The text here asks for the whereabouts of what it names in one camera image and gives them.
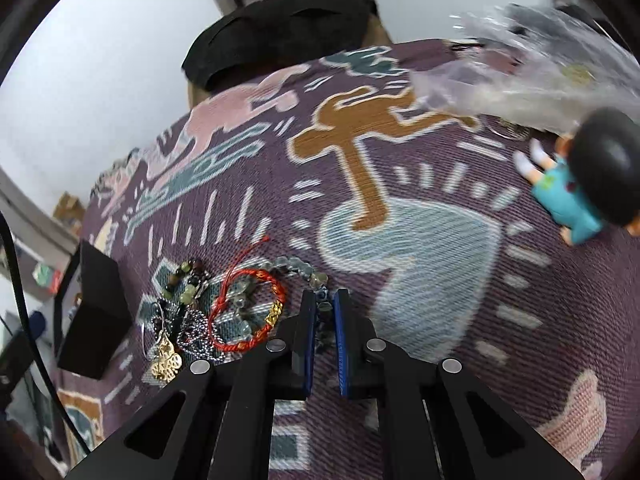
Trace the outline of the clear plastic bag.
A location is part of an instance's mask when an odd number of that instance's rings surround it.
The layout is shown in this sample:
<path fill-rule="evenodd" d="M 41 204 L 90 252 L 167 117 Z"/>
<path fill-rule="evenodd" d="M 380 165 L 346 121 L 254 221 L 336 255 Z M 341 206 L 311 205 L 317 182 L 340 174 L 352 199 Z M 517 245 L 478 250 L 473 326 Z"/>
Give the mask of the clear plastic bag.
<path fill-rule="evenodd" d="M 548 6 L 497 6 L 456 18 L 468 35 L 453 61 L 410 74 L 418 102 L 557 134 L 595 110 L 639 118 L 639 63 L 602 32 Z"/>

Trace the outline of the cartoon boy figurine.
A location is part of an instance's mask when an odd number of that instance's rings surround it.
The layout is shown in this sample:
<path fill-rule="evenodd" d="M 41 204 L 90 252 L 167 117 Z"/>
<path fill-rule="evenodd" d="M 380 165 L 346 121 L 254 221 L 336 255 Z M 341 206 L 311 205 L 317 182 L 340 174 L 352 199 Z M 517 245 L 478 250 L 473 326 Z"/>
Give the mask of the cartoon boy figurine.
<path fill-rule="evenodd" d="M 639 125 L 612 107 L 595 110 L 549 155 L 540 141 L 512 155 L 534 199 L 570 246 L 612 224 L 639 234 Z"/>

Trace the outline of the purple patterned blanket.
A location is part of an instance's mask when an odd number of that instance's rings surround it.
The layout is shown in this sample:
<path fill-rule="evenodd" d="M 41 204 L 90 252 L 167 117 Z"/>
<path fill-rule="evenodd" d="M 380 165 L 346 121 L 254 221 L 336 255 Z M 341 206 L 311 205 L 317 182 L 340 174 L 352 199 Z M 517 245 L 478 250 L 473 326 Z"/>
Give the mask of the purple patterned blanket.
<path fill-rule="evenodd" d="M 209 284 L 176 345 L 206 327 L 224 274 L 286 264 L 293 314 L 312 272 L 344 287 L 410 356 L 454 356 L 587 479 L 639 440 L 639 241 L 605 226 L 577 246 L 514 170 L 526 143 L 488 118 L 416 102 L 409 75 L 452 60 L 425 40 L 279 70 L 212 96 L 94 185 L 82 235 L 117 262 L 132 317 L 100 379 L 58 372 L 70 461 L 160 391 L 145 349 L 169 275 Z"/>

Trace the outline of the black jewelry box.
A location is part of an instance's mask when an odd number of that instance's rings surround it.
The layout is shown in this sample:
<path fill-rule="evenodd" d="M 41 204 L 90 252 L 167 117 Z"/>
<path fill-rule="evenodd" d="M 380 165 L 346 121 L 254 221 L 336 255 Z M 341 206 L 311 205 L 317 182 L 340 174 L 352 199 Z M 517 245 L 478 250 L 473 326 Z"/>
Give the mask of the black jewelry box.
<path fill-rule="evenodd" d="M 54 297 L 56 365 L 82 377 L 102 378 L 131 325 L 117 262 L 82 240 Z"/>

